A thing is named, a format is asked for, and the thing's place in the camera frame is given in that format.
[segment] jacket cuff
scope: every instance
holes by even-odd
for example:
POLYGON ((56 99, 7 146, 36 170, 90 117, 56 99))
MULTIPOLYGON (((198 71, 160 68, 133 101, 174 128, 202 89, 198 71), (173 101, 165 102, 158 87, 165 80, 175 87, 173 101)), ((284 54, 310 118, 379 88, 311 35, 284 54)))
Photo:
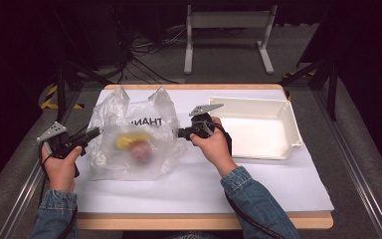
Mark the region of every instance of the jacket cuff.
POLYGON ((244 187, 244 185, 253 180, 251 174, 243 166, 239 166, 226 174, 220 183, 222 184, 225 192, 229 194, 235 193, 237 190, 244 187))
POLYGON ((42 200, 41 207, 76 209, 77 195, 73 192, 48 190, 42 200))

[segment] hand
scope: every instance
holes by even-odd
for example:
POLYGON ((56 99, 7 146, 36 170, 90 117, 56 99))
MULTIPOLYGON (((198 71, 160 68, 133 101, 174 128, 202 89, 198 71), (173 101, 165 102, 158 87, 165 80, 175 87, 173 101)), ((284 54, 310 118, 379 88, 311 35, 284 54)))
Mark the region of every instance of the hand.
POLYGON ((73 192, 75 187, 75 163, 82 153, 82 148, 77 146, 65 159, 49 157, 48 151, 42 147, 42 162, 45 162, 45 169, 48 173, 51 190, 73 192))
MULTIPOLYGON (((222 124, 219 118, 212 118, 212 121, 222 124)), ((213 135, 208 138, 201 138, 194 133, 191 133, 190 138, 201 148, 204 156, 216 166, 221 176, 225 176, 238 166, 229 154, 225 136, 218 128, 215 128, 213 135)))

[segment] denim jacket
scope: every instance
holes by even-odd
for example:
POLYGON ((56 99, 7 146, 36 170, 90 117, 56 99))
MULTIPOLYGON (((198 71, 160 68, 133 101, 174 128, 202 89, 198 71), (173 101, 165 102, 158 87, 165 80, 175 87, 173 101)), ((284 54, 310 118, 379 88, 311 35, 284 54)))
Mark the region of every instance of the denim jacket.
MULTIPOLYGON (((258 224, 269 228, 286 239, 299 238, 295 227, 269 191, 255 181, 244 167, 239 166, 232 170, 222 178, 221 184, 226 195, 237 207, 258 224)), ((31 238, 59 238, 70 224, 76 205, 77 196, 74 193, 55 190, 47 191, 38 210, 31 238)), ((271 238, 240 216, 238 216, 238 220, 246 239, 271 238)), ((78 238, 78 235, 76 224, 67 238, 78 238)), ((197 236, 196 234, 192 238, 207 237, 197 236)))

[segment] white tray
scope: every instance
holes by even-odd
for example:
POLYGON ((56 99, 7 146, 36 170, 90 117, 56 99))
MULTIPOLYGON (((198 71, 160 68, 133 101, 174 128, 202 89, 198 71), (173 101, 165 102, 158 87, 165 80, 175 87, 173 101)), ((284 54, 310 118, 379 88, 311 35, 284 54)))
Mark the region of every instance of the white tray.
POLYGON ((287 159, 302 146, 289 101, 211 98, 210 104, 224 104, 210 115, 231 136, 233 157, 287 159))

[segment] plastic bag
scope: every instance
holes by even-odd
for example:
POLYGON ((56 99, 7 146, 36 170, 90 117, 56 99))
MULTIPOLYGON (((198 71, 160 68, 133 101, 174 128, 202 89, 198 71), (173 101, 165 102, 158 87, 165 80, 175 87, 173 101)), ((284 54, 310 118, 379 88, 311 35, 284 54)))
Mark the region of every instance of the plastic bag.
POLYGON ((95 107, 90 127, 102 134, 89 143, 91 180, 155 180, 171 172, 186 146, 177 140, 179 121, 167 92, 131 103, 123 88, 95 107))

